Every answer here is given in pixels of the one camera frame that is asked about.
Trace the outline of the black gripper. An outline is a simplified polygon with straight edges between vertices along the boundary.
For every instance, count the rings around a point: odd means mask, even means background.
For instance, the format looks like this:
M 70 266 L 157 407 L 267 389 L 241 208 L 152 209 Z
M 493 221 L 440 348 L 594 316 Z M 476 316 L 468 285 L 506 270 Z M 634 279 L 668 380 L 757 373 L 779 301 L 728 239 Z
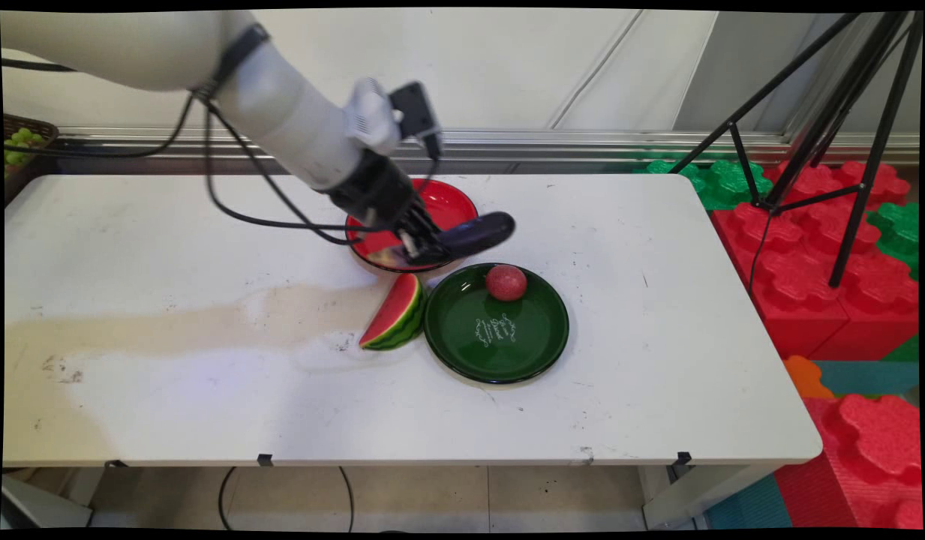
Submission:
M 399 245 L 391 248 L 396 267 L 431 266 L 430 255 L 449 250 L 425 208 L 413 182 L 389 157 L 363 149 L 352 173 L 326 190 L 332 204 L 359 225 L 346 229 L 356 235 L 394 233 Z

